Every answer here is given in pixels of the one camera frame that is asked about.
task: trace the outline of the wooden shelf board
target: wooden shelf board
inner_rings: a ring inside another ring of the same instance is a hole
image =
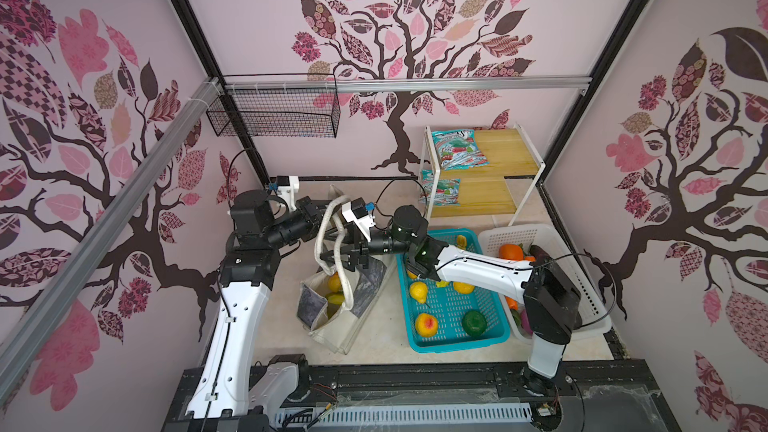
[[[504,178],[463,178],[458,187],[459,206],[436,206],[433,217],[514,214],[517,207]]]
[[[475,130],[475,141],[488,158],[483,167],[442,170],[440,178],[535,176],[538,165],[516,129]]]

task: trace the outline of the blue plastic basket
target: blue plastic basket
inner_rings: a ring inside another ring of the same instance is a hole
[[[449,244],[456,244],[456,237],[464,235],[467,239],[467,250],[482,254],[477,235],[468,228],[447,228],[433,230],[428,233]],[[416,282],[408,278],[402,255],[397,261],[398,276],[400,277],[400,292],[402,293],[402,308],[406,316],[408,343],[417,352],[452,352],[471,348],[487,347],[506,341],[510,335],[502,301],[498,294],[484,288],[476,287],[471,294],[460,294],[452,285],[444,288],[437,287],[435,281],[425,279],[427,284],[427,307],[413,300],[408,292],[411,284]],[[464,331],[462,318],[468,311],[475,310],[485,315],[488,328],[480,337],[472,337]],[[422,312],[434,315],[439,323],[434,337],[422,337],[416,332],[414,323]]]

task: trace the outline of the pink wallpaper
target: pink wallpaper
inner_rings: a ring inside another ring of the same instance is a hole
[[[167,0],[0,0],[0,340],[203,79]],[[3,405],[4,430],[160,427],[211,326],[237,149],[197,123]],[[232,195],[254,185],[238,165]]]
[[[683,430],[768,430],[765,17],[656,0],[548,180]]]

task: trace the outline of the green fruit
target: green fruit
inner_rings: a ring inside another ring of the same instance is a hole
[[[471,337],[480,337],[488,328],[488,321],[485,320],[485,315],[480,312],[469,311],[462,318],[462,327]]]

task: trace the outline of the orange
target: orange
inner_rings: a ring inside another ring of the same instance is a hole
[[[504,260],[523,260],[525,254],[522,247],[515,244],[504,244],[498,249],[498,257]]]

